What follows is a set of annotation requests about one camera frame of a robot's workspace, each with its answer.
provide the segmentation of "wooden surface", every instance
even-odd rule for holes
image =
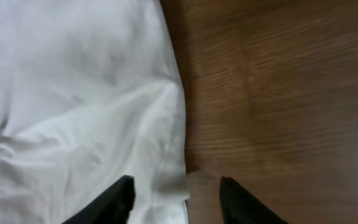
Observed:
[[[190,224],[234,177],[289,223],[358,223],[358,0],[162,0],[186,96]]]

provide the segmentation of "wood grain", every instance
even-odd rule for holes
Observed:
[[[162,0],[186,96],[190,223],[232,176],[290,223],[358,223],[358,0]]]

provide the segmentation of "white cloth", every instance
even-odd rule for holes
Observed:
[[[0,0],[0,224],[60,224],[122,175],[187,223],[183,89],[156,0]]]

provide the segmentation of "black object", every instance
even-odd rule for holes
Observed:
[[[63,224],[125,224],[134,201],[134,178],[125,175]]]
[[[288,224],[231,177],[222,177],[219,197],[225,224]]]

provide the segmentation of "crumpled fabric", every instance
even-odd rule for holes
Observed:
[[[123,175],[129,223],[187,223],[184,138],[157,0],[0,0],[0,223],[63,223]]]

